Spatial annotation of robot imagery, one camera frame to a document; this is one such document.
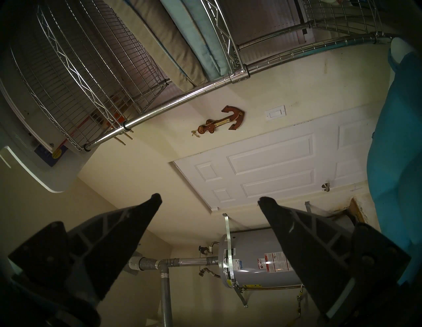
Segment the door panel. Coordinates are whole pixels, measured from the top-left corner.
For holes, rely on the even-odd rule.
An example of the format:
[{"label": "door panel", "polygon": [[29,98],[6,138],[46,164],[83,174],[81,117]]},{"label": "door panel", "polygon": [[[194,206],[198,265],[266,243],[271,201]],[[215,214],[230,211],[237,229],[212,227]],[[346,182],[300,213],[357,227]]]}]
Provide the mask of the door panel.
[{"label": "door panel", "polygon": [[366,105],[175,161],[211,208],[295,197],[364,181],[381,103]]}]

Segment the light switch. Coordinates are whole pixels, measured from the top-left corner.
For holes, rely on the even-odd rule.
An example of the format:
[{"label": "light switch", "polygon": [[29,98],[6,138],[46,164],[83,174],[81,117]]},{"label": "light switch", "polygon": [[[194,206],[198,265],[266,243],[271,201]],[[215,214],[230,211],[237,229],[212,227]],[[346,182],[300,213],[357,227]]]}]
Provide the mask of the light switch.
[{"label": "light switch", "polygon": [[285,115],[286,115],[286,108],[284,105],[267,110],[265,112],[265,117],[267,118],[267,120],[273,120],[279,117],[284,117]]}]

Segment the wooden anchor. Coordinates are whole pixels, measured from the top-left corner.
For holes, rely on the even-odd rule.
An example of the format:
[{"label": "wooden anchor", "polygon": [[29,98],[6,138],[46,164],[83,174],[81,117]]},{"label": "wooden anchor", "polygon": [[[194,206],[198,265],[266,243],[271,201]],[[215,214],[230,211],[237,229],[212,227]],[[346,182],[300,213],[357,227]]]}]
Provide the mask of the wooden anchor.
[{"label": "wooden anchor", "polygon": [[229,105],[225,106],[223,110],[221,110],[221,112],[233,112],[233,115],[230,115],[226,118],[220,119],[220,120],[212,120],[212,119],[208,119],[205,122],[205,125],[200,125],[198,127],[198,133],[199,134],[203,134],[206,131],[209,131],[211,134],[214,133],[214,130],[216,127],[230,123],[232,121],[236,121],[235,124],[230,126],[230,130],[236,130],[240,124],[243,121],[243,117],[245,116],[245,112],[240,110],[239,108],[236,107],[231,107]]}]

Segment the gray water heater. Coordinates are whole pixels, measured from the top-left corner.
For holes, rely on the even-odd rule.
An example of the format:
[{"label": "gray water heater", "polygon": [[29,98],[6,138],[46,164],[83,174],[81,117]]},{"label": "gray water heater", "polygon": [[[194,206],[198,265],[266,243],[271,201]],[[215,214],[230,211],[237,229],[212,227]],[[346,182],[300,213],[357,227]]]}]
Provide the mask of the gray water heater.
[{"label": "gray water heater", "polygon": [[[263,288],[300,284],[299,277],[290,266],[271,228],[233,232],[230,235],[233,273],[239,287]],[[218,259],[223,284],[231,287],[226,235],[220,240]]]}]

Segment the sticker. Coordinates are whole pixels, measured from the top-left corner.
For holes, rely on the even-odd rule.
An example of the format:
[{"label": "sticker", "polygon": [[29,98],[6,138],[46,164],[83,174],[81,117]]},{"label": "sticker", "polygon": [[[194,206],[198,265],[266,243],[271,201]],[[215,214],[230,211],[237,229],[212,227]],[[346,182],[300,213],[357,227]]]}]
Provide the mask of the sticker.
[{"label": "sticker", "polygon": [[243,285],[243,287],[247,288],[247,289],[257,289],[262,287],[261,284],[247,284],[247,285]]},{"label": "sticker", "polygon": [[[232,256],[234,256],[234,255],[236,255],[236,248],[232,248]],[[226,257],[226,256],[227,256],[227,249],[224,249],[224,254],[223,254],[223,256],[224,256],[224,257]]]},{"label": "sticker", "polygon": [[233,259],[233,271],[242,269],[242,262],[239,259]]},{"label": "sticker", "polygon": [[62,149],[58,148],[56,151],[53,152],[51,155],[53,159],[58,159],[62,155]]},{"label": "sticker", "polygon": [[34,152],[42,159],[46,164],[50,167],[53,167],[57,161],[65,154],[67,151],[67,147],[62,145],[61,147],[57,148],[54,153],[50,153],[46,148],[44,148],[41,144],[37,146]]},{"label": "sticker", "polygon": [[267,265],[265,264],[265,258],[258,259],[258,269],[267,270]]},{"label": "sticker", "polygon": [[284,252],[265,253],[265,259],[258,259],[258,266],[260,260],[261,262],[262,260],[265,260],[267,273],[280,273],[293,270],[289,260],[287,260],[284,255]]}]

